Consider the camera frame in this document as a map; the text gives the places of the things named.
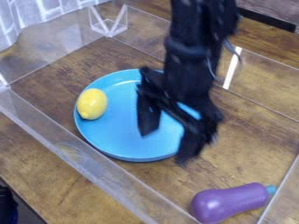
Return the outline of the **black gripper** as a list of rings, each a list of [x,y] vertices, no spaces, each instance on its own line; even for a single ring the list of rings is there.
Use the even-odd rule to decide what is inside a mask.
[[[163,71],[149,66],[139,69],[137,86],[138,128],[145,137],[159,128],[165,111],[185,127],[178,165],[197,158],[218,135],[223,114],[211,99],[218,54],[205,45],[187,45],[175,38],[165,41]]]

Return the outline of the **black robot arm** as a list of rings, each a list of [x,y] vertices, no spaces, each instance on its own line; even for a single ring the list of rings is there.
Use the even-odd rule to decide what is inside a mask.
[[[223,113],[211,99],[221,53],[237,32],[237,0],[171,0],[173,20],[165,40],[163,71],[143,66],[137,86],[138,128],[158,130],[162,113],[183,126],[177,163],[198,157],[218,135]]]

